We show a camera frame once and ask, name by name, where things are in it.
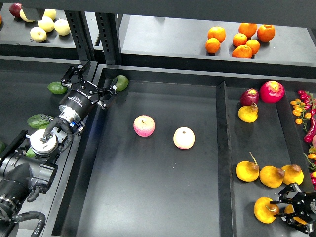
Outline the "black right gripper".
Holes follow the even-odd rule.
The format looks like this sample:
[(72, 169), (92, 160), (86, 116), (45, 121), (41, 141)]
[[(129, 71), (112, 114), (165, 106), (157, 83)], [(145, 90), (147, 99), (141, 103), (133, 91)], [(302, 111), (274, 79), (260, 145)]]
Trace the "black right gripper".
[[(293, 213), (279, 213), (275, 217), (281, 218), (290, 227), (301, 231), (305, 234), (310, 234), (315, 230), (316, 221), (316, 193), (304, 193), (300, 189), (298, 183), (290, 183), (278, 193), (278, 200), (270, 201), (270, 204), (293, 204)], [(300, 218), (306, 222), (302, 224), (294, 218)]]

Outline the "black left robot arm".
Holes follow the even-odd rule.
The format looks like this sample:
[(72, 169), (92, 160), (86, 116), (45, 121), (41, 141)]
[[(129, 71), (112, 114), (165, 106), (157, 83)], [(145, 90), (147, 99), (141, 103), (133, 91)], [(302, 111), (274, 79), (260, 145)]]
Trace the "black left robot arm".
[(39, 211), (21, 213), (24, 202), (33, 202), (51, 187), (61, 153), (70, 147), (75, 136), (80, 136), (83, 120), (95, 106), (107, 108), (117, 94), (118, 79), (106, 87), (97, 87), (83, 77), (88, 65), (71, 66), (61, 79), (69, 92), (61, 100), (60, 115), (48, 118), (45, 129), (33, 134), (26, 130), (0, 154), (0, 235), (14, 237), (19, 223), (37, 220), (31, 236), (41, 235), (46, 216)]

